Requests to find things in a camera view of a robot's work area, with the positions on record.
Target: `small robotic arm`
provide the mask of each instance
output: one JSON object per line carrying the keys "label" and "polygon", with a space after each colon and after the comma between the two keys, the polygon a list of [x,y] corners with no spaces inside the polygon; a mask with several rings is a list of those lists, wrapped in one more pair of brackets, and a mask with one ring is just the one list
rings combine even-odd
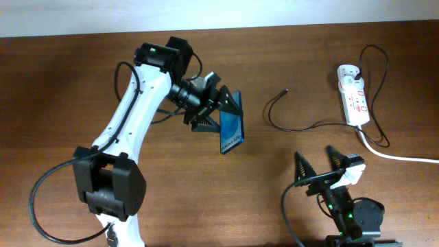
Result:
{"label": "small robotic arm", "polygon": [[[106,231],[110,247],[145,246],[137,212],[145,197],[146,181],[137,164],[143,139],[165,98],[185,109],[183,122],[191,124],[195,132],[221,132],[220,124],[209,117],[214,110],[243,116],[241,102],[234,100],[228,88],[216,89],[221,79],[215,73],[205,78],[182,78],[193,55],[188,42],[176,37],[171,37],[166,46],[145,43],[138,48],[134,55],[136,73],[132,73],[110,123],[92,148],[78,147],[73,155],[82,158],[95,154],[117,136],[102,153],[73,165],[80,200],[103,226],[111,224]],[[243,141],[244,133],[239,136],[233,147]]]}

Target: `white wall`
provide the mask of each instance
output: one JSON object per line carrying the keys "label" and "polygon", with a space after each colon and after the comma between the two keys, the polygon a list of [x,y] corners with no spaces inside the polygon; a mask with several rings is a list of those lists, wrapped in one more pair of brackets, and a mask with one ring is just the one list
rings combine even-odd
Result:
{"label": "white wall", "polygon": [[2,0],[0,36],[438,18],[437,0]]}

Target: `white power strip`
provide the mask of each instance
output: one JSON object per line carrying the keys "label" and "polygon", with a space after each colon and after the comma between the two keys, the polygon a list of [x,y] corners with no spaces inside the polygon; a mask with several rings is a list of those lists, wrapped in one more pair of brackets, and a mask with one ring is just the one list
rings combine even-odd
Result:
{"label": "white power strip", "polygon": [[[370,121],[366,96],[364,95],[364,80],[360,78],[355,80],[355,76],[359,73],[358,67],[354,65],[341,65],[337,69],[338,88],[342,94],[344,115],[348,125],[357,126],[361,130],[361,126]],[[367,142],[364,133],[359,131],[361,140],[367,149],[372,153],[383,157],[399,161],[417,161],[426,163],[439,163],[439,160],[429,158],[408,158],[400,156],[392,156],[382,154],[374,150]]]}

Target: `wooden table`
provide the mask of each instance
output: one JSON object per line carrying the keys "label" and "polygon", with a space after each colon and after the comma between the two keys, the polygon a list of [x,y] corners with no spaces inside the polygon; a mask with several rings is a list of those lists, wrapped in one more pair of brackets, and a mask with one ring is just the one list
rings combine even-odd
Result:
{"label": "wooden table", "polygon": [[[258,246],[291,244],[279,202],[294,177],[296,150],[317,173],[329,171],[324,153],[333,145],[358,153],[367,169],[351,195],[384,203],[382,239],[406,246],[439,246],[439,166],[391,161],[370,153],[351,129],[325,127],[304,133],[278,131],[263,119],[275,106],[279,125],[303,128],[316,121],[344,122],[336,69],[358,64],[373,43],[390,56],[390,72],[375,104],[388,134],[386,154],[439,158],[439,22],[304,25],[233,30],[90,34],[0,39],[0,245],[57,246],[33,229],[27,202],[36,179],[89,147],[117,107],[112,78],[120,60],[132,61],[143,42],[189,40],[204,64],[232,91],[242,91],[246,141],[227,155],[217,134],[194,133],[174,117],[152,126],[139,167],[148,188],[139,211],[142,238],[150,246]],[[364,56],[366,84],[375,93],[383,56]],[[198,70],[191,63],[188,74]],[[120,75],[121,91],[128,70]],[[169,102],[163,108],[173,109]],[[373,123],[365,127],[377,139]],[[287,211],[306,242],[337,234],[333,221],[305,188],[287,197]],[[36,212],[51,234],[77,239],[101,226],[78,200],[71,168],[49,177],[38,191]],[[105,246],[104,237],[82,244]]]}

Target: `power outlet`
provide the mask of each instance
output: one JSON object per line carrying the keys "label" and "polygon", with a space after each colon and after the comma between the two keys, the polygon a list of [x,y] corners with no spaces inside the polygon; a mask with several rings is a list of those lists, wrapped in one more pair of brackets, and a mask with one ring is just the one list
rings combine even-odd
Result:
{"label": "power outlet", "polygon": [[337,69],[338,88],[342,94],[344,116],[351,126],[361,126],[370,121],[364,80],[355,80],[359,69],[354,65],[345,64]]}

